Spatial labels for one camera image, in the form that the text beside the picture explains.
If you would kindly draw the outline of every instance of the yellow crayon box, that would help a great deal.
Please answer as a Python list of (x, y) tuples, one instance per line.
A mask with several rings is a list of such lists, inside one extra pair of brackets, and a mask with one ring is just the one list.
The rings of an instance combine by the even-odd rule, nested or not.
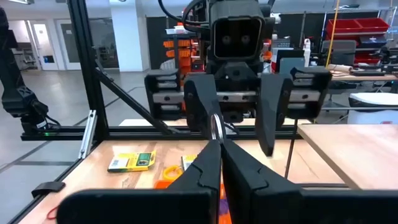
[(156, 151), (120, 153), (113, 157), (108, 172), (145, 171), (155, 163)]

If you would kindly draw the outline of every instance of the workbench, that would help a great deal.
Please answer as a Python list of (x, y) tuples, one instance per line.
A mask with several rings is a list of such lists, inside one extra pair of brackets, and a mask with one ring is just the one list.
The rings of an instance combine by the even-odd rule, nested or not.
[(352, 189), (398, 189), (398, 125), (299, 125), (298, 133)]
[(357, 77), (354, 75), (350, 75), (350, 74), (338, 74), (338, 75), (334, 75), (333, 78), (331, 79), (332, 81), (351, 81), (351, 82), (363, 82), (363, 81), (384, 81), (384, 82), (388, 82), (388, 81), (394, 81), (394, 80), (398, 80), (398, 76), (397, 75), (384, 75), (384, 76), (363, 76), (363, 77)]
[[(182, 125), (185, 121), (168, 121), (168, 125)], [(245, 121), (246, 125), (253, 119)], [(286, 124), (293, 120), (286, 119)], [(142, 119), (129, 119), (121, 125), (146, 124)], [(289, 140), (276, 140), (274, 155), (268, 158), (262, 152), (258, 141), (235, 141), (258, 161), (283, 175), (289, 153)], [(58, 193), (49, 193), (20, 223), (55, 223), (46, 220), (47, 213), (56, 207), (66, 196), (83, 189), (150, 189), (162, 178), (165, 167), (179, 165), (181, 156), (198, 154), (207, 141), (104, 141), (86, 159), (82, 160), (62, 181), (64, 189)], [(148, 171), (113, 173), (107, 172), (109, 163), (115, 154), (121, 152), (157, 151), (155, 164)], [(289, 180), (295, 183), (336, 183), (343, 180), (322, 160), (304, 140), (296, 140), (290, 166)]]

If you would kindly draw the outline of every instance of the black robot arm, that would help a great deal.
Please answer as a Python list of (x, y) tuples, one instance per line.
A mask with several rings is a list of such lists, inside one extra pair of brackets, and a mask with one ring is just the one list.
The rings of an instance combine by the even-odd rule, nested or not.
[(15, 118), (21, 118), (26, 134), (50, 131), (46, 118), (49, 108), (27, 88), (11, 48), (17, 47), (9, 30), (6, 12), (0, 7), (0, 80), (4, 87), (3, 108)]

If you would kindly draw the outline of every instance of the metal ring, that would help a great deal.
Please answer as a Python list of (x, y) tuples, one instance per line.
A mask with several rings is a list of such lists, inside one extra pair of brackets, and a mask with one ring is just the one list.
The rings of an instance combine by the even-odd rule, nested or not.
[(222, 143), (224, 141), (223, 126), (218, 114), (212, 114), (210, 117), (210, 131), (212, 139), (217, 139), (218, 137), (219, 142)]

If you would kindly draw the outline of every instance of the white door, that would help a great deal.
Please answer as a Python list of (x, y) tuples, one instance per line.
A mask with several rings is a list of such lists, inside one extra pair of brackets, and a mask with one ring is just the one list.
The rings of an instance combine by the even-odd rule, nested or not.
[(65, 59), (67, 70), (81, 70), (72, 22), (69, 19), (57, 20), (57, 31), (61, 38), (62, 54)]
[(58, 70), (57, 61), (45, 21), (29, 21), (42, 70)]

